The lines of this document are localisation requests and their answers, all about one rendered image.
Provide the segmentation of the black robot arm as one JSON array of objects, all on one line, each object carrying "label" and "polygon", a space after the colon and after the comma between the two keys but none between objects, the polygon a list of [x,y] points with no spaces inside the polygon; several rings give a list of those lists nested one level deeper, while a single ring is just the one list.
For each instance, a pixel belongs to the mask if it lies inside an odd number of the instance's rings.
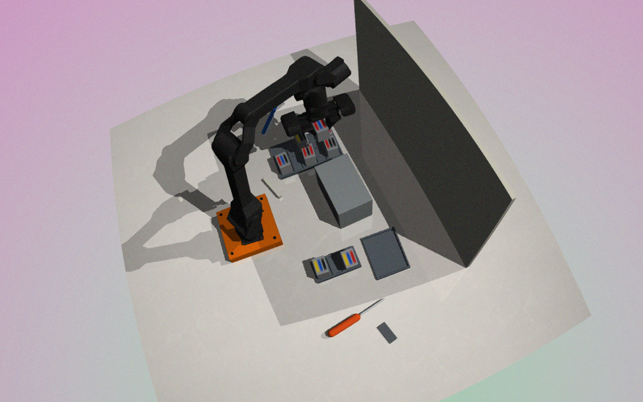
[{"label": "black robot arm", "polygon": [[[239,103],[232,115],[217,130],[212,150],[224,165],[233,194],[227,220],[235,227],[242,245],[264,240],[261,202],[250,191],[245,164],[255,140],[255,128],[262,117],[292,97],[318,106],[327,98],[325,87],[334,89],[351,75],[344,60],[337,56],[326,66],[308,56],[295,61],[287,73],[245,103]],[[231,133],[238,122],[243,124],[242,140]]]}]

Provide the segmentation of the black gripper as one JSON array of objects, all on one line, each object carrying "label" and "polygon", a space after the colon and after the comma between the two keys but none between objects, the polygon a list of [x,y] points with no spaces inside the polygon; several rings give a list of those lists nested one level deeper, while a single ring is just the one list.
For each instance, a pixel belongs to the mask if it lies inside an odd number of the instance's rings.
[{"label": "black gripper", "polygon": [[[334,101],[336,101],[336,103]],[[333,101],[328,101],[326,98],[326,100],[318,106],[310,106],[305,103],[305,101],[304,104],[306,112],[296,116],[295,111],[292,111],[282,115],[280,118],[284,126],[284,131],[289,137],[300,134],[301,131],[316,136],[311,122],[325,118],[328,128],[332,129],[334,124],[336,124],[338,120],[341,120],[339,109],[344,117],[352,115],[356,111],[354,103],[347,93],[334,96]]]}]

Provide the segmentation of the grey flat panel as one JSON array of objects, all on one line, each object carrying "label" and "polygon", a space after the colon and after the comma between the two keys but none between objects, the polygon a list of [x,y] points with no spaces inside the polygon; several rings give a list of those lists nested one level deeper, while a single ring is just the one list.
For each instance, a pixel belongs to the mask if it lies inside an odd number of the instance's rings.
[{"label": "grey flat panel", "polygon": [[354,0],[359,89],[471,265],[516,195],[471,126],[411,49]]}]

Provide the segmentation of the orange-handled screwdriver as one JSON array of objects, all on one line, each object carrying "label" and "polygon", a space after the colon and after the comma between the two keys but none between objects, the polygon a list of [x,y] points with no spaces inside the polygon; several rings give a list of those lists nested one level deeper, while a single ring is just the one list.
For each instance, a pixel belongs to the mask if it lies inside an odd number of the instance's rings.
[{"label": "orange-handled screwdriver", "polygon": [[354,323],[359,321],[360,315],[367,313],[370,309],[372,309],[373,307],[376,307],[379,303],[383,302],[384,300],[385,299],[378,301],[377,303],[373,304],[372,307],[368,308],[364,312],[361,312],[360,314],[356,313],[351,317],[349,317],[348,319],[346,319],[345,321],[339,323],[339,325],[337,325],[336,327],[332,328],[331,330],[328,330],[328,336],[334,337],[338,335],[340,332],[346,330],[346,328],[349,328],[351,325],[354,325]]}]

